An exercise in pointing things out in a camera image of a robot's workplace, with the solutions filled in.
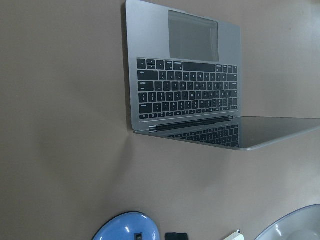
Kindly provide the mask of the grey laptop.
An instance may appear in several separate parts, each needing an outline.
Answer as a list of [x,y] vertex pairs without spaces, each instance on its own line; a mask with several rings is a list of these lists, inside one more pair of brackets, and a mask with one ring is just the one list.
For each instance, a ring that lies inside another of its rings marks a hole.
[[319,129],[316,118],[242,116],[237,25],[141,0],[125,16],[135,133],[250,151]]

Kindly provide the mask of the blue desk lamp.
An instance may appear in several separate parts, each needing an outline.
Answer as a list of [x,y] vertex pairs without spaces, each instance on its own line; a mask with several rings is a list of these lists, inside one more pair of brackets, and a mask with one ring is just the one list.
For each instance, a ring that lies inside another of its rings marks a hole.
[[109,220],[93,240],[160,240],[155,222],[141,212],[126,212]]

